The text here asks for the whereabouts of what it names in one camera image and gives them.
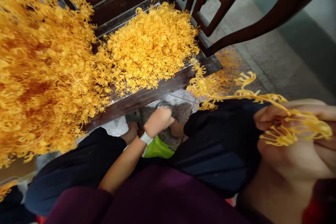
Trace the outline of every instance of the maroon shirt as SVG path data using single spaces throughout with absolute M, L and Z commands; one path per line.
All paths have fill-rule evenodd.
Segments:
M 62 193 L 45 224 L 250 223 L 225 199 L 178 170 L 150 166 L 112 196 L 90 187 Z

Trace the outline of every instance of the leg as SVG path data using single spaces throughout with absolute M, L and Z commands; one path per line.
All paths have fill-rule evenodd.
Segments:
M 136 122 L 128 123 L 128 131 L 120 136 L 122 139 L 125 140 L 126 145 L 129 145 L 134 140 L 137 135 L 138 129 L 139 127 Z
M 76 149 L 54 159 L 34 177 L 28 187 L 25 205 L 40 216 L 47 216 L 63 191 L 74 186 L 97 187 L 106 171 L 123 152 L 132 127 L 124 138 L 107 134 L 98 128 L 87 136 Z
M 184 126 L 189 137 L 168 160 L 188 173 L 232 197 L 252 179 L 259 165 L 257 141 L 261 131 L 253 115 L 268 104 L 250 100 L 226 100 L 215 111 L 197 111 Z
M 183 128 L 185 126 L 186 123 L 184 122 L 178 122 L 176 120 L 176 118 L 174 119 L 174 122 L 170 125 L 170 131 L 171 131 L 171 134 L 174 136 L 174 137 L 184 137 L 185 134 L 183 132 Z

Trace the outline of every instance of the green bag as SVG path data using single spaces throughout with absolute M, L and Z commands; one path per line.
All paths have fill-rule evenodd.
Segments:
M 144 158 L 160 157 L 168 159 L 175 153 L 175 149 L 168 144 L 162 142 L 158 135 L 156 135 L 153 141 L 146 147 L 143 152 Z

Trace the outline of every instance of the hand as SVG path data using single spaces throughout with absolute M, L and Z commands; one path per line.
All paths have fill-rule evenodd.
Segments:
M 298 135 L 298 142 L 289 147 L 268 145 L 264 139 L 260 139 L 258 150 L 262 159 L 286 178 L 323 179 L 335 177 L 336 106 L 328 106 L 322 101 L 313 99 L 290 101 L 282 105 L 287 109 L 311 112 L 319 120 L 327 122 L 334 135 L 331 140 L 316 139 L 314 141 L 304 141 L 302 136 L 300 138 Z M 285 116 L 284 110 L 272 105 L 258 111 L 254 115 L 254 121 L 258 129 L 266 131 L 269 130 L 268 126 L 275 118 L 279 119 Z
M 155 110 L 143 126 L 147 135 L 154 138 L 162 130 L 168 128 L 174 122 L 171 114 L 172 111 L 169 108 L 161 107 Z

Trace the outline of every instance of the gray sandal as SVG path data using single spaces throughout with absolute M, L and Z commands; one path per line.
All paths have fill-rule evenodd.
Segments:
M 167 108 L 167 109 L 170 109 L 170 110 L 171 110 L 171 114 L 172 114 L 171 116 L 172 116 L 173 118 L 176 118 L 176 119 L 177 119 L 177 114 L 176 114 L 176 112 L 175 112 L 173 106 L 172 106 L 169 102 L 167 102 L 167 101 L 161 101 L 161 102 L 159 102 L 159 103 L 155 106 L 155 109 L 158 109 L 158 108 L 160 108 L 160 107 L 165 107 L 165 108 Z
M 142 122 L 142 116 L 140 113 L 140 110 L 134 110 L 131 113 L 128 113 L 125 115 L 126 122 L 131 123 L 131 122 L 136 122 L 139 128 L 142 128 L 143 122 Z
M 170 109 L 171 114 L 172 114 L 171 116 L 177 120 L 177 114 L 176 114 L 173 106 L 169 102 L 161 101 L 155 106 L 155 109 L 158 109 L 158 108 L 161 108 L 161 107 L 165 107 L 167 109 Z M 173 136 L 172 131 L 170 130 L 170 127 L 168 127 L 167 130 L 168 130 L 168 133 L 169 133 L 170 137 L 176 138 L 175 136 Z

